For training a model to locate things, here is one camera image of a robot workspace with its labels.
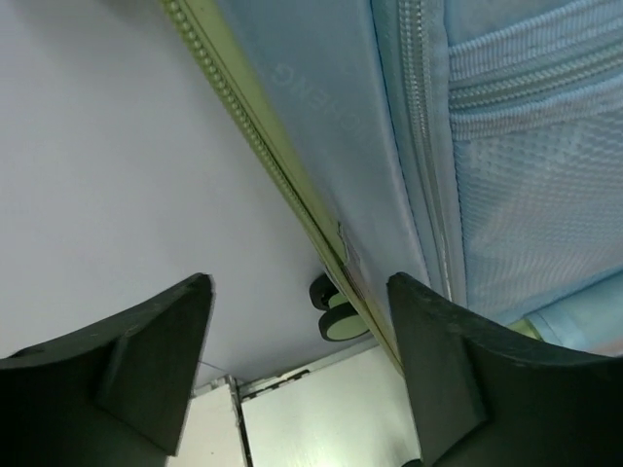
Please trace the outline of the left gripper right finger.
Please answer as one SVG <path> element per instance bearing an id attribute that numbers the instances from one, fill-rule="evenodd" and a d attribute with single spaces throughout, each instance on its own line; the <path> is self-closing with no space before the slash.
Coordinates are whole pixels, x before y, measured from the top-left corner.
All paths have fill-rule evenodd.
<path id="1" fill-rule="evenodd" d="M 622 361 L 538 341 L 399 272 L 387 283 L 421 466 L 618 466 Z"/>

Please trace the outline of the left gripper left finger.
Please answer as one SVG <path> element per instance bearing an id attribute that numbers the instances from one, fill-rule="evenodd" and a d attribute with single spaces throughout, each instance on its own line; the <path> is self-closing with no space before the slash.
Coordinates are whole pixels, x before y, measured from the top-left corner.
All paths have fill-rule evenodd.
<path id="1" fill-rule="evenodd" d="M 194 274 L 1 361 L 4 466 L 165 466 L 176 455 L 213 305 Z"/>

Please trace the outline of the green hard-shell suitcase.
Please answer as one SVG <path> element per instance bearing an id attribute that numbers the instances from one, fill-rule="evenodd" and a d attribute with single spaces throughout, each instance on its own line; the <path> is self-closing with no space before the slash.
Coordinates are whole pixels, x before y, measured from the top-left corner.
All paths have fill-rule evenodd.
<path id="1" fill-rule="evenodd" d="M 388 279 L 622 352 L 618 1 L 167 1 L 393 363 Z"/>

